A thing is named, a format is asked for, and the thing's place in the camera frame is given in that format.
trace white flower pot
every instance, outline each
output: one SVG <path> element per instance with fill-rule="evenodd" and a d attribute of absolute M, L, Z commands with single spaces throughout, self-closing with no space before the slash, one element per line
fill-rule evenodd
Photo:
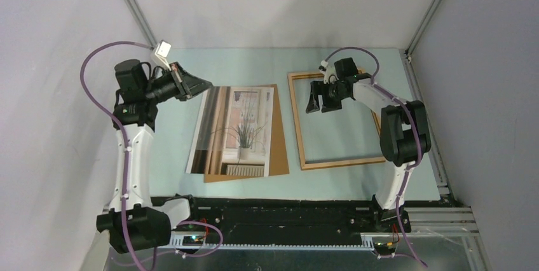
<path fill-rule="evenodd" d="M 238 159 L 239 160 L 248 160 L 251 154 L 250 148 L 238 148 Z"/>

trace wooden picture frame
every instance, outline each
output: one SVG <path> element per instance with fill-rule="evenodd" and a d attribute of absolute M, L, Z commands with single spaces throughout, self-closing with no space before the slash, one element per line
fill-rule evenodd
<path fill-rule="evenodd" d="M 339 160 L 331 162 L 307 162 L 305 159 L 305 150 L 303 146 L 303 137 L 301 135 L 301 124 L 299 123 L 299 112 L 297 110 L 296 91 L 294 90 L 294 80 L 323 78 L 320 72 L 300 72 L 288 74 L 288 85 L 290 88 L 290 101 L 292 102 L 292 114 L 294 115 L 294 128 L 296 130 L 297 149 L 299 151 L 299 163 L 301 170 L 323 169 L 343 166 L 365 165 L 372 163 L 383 163 L 386 159 L 383 156 L 372 158 L 354 158 L 351 160 Z M 375 112 L 372 112 L 372 119 L 376 126 L 378 136 L 380 136 L 380 119 Z"/>

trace wall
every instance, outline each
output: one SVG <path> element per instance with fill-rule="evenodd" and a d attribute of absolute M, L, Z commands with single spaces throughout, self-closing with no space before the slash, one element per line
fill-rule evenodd
<path fill-rule="evenodd" d="M 413 66 L 494 270 L 536 270 L 539 0 L 444 0 Z"/>
<path fill-rule="evenodd" d="M 86 98 L 79 68 L 95 48 L 140 41 L 123 0 L 0 0 L 2 270 L 78 270 L 116 169 L 112 123 Z M 111 106 L 113 67 L 147 52 L 120 46 L 87 70 Z"/>
<path fill-rule="evenodd" d="M 176 48 L 405 48 L 431 0 L 138 0 Z"/>

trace radiator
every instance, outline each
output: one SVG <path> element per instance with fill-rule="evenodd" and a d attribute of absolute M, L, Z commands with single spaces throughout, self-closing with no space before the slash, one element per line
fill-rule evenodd
<path fill-rule="evenodd" d="M 227 176 L 247 176 L 247 177 L 263 177 L 263 165 L 236 165 L 228 164 L 226 166 Z"/>

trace picture frame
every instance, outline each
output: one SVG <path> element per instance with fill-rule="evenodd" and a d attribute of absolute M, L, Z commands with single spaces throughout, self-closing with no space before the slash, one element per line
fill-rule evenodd
<path fill-rule="evenodd" d="M 296 91 L 294 89 L 294 80 L 301 79 L 315 79 L 323 78 L 324 75 L 320 72 L 298 72 L 298 73 L 289 73 L 288 74 L 288 84 L 290 89 L 290 101 L 292 103 L 292 114 L 294 117 L 294 129 L 296 130 L 296 142 L 297 149 L 299 152 L 299 164 L 301 170 L 313 170 L 313 169 L 324 169 L 324 168 L 333 168 L 333 167 L 344 167 L 344 166 L 354 166 L 354 165 L 365 165 L 372 163 L 383 163 L 386 159 L 383 156 L 367 157 L 367 158 L 353 158 L 349 160 L 338 160 L 330 162 L 308 162 L 305 158 L 305 150 L 303 145 L 303 137 L 301 134 L 301 124 L 299 122 L 299 110 L 297 108 L 296 102 Z M 375 112 L 371 111 L 372 119 L 376 127 L 376 132 L 380 136 L 380 118 L 376 115 Z"/>

